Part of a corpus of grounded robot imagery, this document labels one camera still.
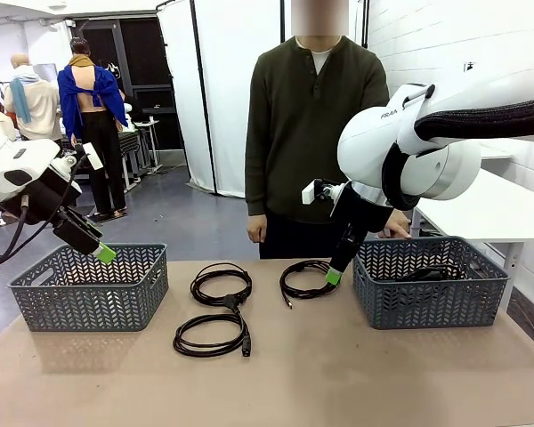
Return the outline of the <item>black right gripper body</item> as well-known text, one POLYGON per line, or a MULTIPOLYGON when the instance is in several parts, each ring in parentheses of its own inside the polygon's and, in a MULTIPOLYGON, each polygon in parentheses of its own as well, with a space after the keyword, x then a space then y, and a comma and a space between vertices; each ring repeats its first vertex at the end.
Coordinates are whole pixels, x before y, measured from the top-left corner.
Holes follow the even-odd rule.
POLYGON ((381 231, 393 211, 381 189, 356 181, 334 186, 331 199, 334 203, 331 219, 350 224, 359 231, 381 231))

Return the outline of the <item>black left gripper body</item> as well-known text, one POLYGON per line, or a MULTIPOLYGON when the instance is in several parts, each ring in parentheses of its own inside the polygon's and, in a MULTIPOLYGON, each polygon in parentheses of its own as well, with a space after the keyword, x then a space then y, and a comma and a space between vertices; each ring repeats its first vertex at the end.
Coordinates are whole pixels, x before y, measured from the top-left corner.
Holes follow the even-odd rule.
POLYGON ((45 171, 36 181, 32 181, 19 194, 2 202, 2 208, 19 218, 21 215, 21 199, 28 196, 28 213, 25 218, 27 225, 36 225, 47 220, 58 205, 74 205, 82 195, 79 186, 73 182, 64 200, 61 200, 68 181, 55 171, 45 171))

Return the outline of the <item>person's left hand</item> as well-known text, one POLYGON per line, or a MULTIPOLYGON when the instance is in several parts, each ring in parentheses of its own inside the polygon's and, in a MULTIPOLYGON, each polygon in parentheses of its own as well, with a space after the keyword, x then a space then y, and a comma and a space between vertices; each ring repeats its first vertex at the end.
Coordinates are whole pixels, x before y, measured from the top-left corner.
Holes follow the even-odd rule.
POLYGON ((399 210, 393 210, 384 229, 378 233, 380 238, 405 238, 410 239, 410 220, 399 210))

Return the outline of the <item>person's right hand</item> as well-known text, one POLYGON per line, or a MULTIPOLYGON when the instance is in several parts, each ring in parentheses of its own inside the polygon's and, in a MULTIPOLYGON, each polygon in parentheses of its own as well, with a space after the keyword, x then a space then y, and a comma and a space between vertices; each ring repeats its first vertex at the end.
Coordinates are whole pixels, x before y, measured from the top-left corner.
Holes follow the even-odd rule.
POLYGON ((247 218, 247 235, 251 242, 261 244, 266 238, 267 217, 265 214, 250 215, 247 218))

